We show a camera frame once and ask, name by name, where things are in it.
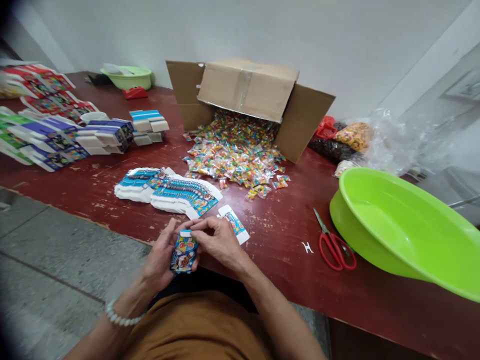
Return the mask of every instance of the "scissors handle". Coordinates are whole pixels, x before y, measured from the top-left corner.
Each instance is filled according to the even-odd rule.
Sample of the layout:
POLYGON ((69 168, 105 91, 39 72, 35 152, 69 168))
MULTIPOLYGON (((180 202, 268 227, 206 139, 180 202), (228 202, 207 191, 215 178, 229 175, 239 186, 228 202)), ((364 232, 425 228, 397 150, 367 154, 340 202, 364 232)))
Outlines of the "scissors handle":
POLYGON ((318 246, 320 247, 320 254, 323 260, 325 260, 326 264, 332 268, 333 270, 336 271, 341 271, 343 269, 347 270, 353 270, 357 267, 357 259, 355 258, 354 253, 350 249, 350 247, 345 243, 341 238, 339 238, 337 235, 333 233, 322 233, 320 235, 320 239, 318 239, 318 246), (336 261, 338 265, 332 264, 328 259, 327 256, 324 253, 324 249, 322 247, 322 243, 325 242, 328 250, 330 251, 331 256, 333 259, 336 261), (349 252, 351 258, 352 258, 352 264, 348 265, 345 262, 344 254, 342 252, 342 249, 340 248, 340 245, 343 245, 347 251, 349 252))

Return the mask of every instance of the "white bead bracelet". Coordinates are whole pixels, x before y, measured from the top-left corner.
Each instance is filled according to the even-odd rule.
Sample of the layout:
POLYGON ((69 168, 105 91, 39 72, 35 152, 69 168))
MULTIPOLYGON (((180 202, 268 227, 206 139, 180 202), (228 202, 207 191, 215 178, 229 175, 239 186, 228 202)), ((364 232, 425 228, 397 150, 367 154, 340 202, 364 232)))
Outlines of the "white bead bracelet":
POLYGON ((142 320, 145 317, 145 314, 143 314, 139 317, 134 317, 134 318, 131 318, 131 319, 123 318, 123 317, 119 316, 117 313, 115 313, 114 303, 115 303, 115 300, 110 302, 105 307, 105 313, 106 313, 106 316, 108 317, 108 319, 116 325, 125 326, 125 327, 137 325, 140 322, 140 320, 142 320))

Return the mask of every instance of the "pile of candy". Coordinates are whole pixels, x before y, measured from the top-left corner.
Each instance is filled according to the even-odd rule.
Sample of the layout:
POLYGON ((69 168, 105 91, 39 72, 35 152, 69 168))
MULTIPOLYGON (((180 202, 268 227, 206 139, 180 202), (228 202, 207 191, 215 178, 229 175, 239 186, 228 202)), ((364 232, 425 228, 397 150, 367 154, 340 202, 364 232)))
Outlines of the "pile of candy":
POLYGON ((286 188, 290 178, 279 163, 285 160, 274 145, 280 125, 233 111, 218 108, 209 125, 183 134, 195 142, 186 156, 186 178, 207 175, 219 181, 220 190, 227 190, 227 179, 249 188, 247 198, 256 195, 265 199, 272 189, 286 188))

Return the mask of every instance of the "hand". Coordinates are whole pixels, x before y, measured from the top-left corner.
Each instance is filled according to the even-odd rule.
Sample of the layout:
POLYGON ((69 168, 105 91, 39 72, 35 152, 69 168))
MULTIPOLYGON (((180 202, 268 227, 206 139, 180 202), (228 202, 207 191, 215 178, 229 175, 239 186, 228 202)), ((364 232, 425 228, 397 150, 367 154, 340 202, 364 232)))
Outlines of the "hand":
POLYGON ((240 269, 246 253, 240 247, 232 224, 228 220, 211 216, 192 225, 190 229, 192 237, 201 245, 203 251, 234 272, 240 269), (213 229, 213 236, 201 231, 204 229, 213 229))
MULTIPOLYGON (((153 244, 143 266, 142 275, 149 286, 153 287, 157 292, 165 289, 175 277, 174 273, 170 271, 170 262, 180 230, 189 229, 192 225, 201 222, 201 219, 190 220, 175 228, 177 221, 171 218, 166 228, 163 229, 153 244)), ((197 250, 197 256, 191 266, 191 271, 197 270, 199 258, 200 254, 197 250)))

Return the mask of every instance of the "box flap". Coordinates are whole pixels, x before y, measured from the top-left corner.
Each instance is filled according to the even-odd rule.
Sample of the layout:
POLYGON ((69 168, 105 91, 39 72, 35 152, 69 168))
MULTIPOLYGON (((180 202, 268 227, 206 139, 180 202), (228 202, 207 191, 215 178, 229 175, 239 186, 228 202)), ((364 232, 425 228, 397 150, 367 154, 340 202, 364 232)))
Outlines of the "box flap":
POLYGON ((279 123, 299 72, 246 59, 207 62, 198 99, 279 123))
POLYGON ((166 68, 170 75, 173 93, 177 104, 196 104, 199 89, 197 85, 202 82, 205 66, 198 62, 166 61, 166 68))
POLYGON ((212 107, 198 101, 198 85, 202 82, 204 66, 198 62, 166 61, 173 93, 186 131, 197 130, 199 125, 212 122, 212 107))
POLYGON ((208 125, 214 117, 213 108, 204 103, 178 104, 185 131, 198 130, 199 125, 208 125))
POLYGON ((275 138, 282 155, 296 163, 335 96, 295 84, 275 138))

